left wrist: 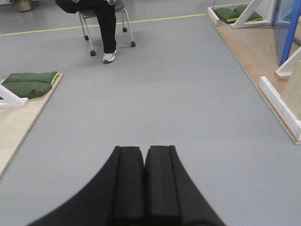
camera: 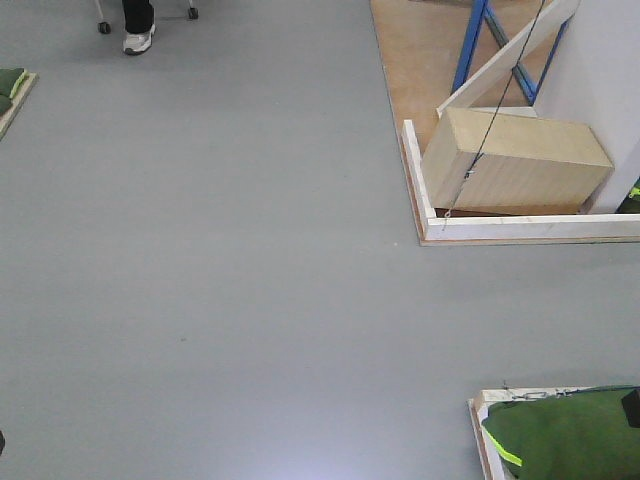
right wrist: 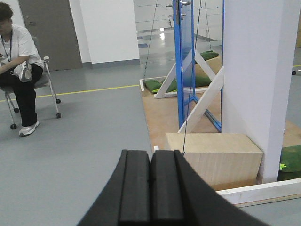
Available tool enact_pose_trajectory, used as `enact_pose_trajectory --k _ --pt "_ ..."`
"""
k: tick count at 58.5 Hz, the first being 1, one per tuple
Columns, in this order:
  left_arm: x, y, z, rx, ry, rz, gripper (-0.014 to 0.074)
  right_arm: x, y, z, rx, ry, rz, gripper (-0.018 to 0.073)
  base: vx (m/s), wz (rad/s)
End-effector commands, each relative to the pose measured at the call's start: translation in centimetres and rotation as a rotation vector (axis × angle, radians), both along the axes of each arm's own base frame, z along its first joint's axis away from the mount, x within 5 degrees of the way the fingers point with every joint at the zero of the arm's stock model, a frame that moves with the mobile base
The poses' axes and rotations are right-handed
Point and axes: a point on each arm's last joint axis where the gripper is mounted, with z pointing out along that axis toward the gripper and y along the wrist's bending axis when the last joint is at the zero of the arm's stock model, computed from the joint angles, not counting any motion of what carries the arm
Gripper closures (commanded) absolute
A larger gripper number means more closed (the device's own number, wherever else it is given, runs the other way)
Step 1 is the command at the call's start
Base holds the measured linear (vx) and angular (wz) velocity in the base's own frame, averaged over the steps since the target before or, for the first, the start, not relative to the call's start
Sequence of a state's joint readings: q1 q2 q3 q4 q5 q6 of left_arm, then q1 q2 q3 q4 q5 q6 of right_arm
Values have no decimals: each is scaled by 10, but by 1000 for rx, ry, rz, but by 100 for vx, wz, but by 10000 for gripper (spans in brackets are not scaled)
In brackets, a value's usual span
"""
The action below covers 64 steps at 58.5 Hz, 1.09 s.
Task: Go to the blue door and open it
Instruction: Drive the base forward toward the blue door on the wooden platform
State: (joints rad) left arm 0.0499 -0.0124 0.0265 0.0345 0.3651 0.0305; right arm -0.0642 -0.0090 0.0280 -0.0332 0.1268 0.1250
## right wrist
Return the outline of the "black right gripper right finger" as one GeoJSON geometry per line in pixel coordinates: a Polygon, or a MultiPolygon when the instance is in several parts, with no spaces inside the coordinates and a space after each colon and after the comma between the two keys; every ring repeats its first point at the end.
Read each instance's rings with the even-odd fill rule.
{"type": "Polygon", "coordinates": [[[179,151],[156,151],[151,160],[152,226],[264,226],[222,198],[179,151]]]}

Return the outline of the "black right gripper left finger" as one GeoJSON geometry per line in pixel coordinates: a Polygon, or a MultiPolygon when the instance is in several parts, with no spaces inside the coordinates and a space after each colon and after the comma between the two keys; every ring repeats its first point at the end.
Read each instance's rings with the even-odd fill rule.
{"type": "Polygon", "coordinates": [[[118,164],[80,226],[147,226],[150,160],[146,151],[122,150],[118,164]]]}

